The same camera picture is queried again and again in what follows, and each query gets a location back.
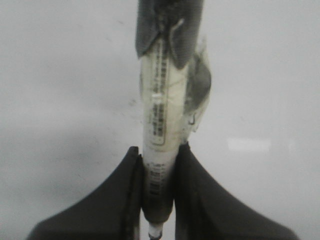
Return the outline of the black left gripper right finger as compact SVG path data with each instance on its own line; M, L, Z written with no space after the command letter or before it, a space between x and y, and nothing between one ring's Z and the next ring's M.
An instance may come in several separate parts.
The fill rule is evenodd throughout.
M174 173L177 240L296 240L289 228L261 215L224 189L188 144L179 147Z

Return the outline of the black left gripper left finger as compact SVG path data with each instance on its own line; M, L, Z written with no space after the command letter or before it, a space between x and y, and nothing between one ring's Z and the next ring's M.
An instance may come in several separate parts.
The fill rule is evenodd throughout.
M93 192L39 222L29 240L138 240L143 164L131 146L112 174Z

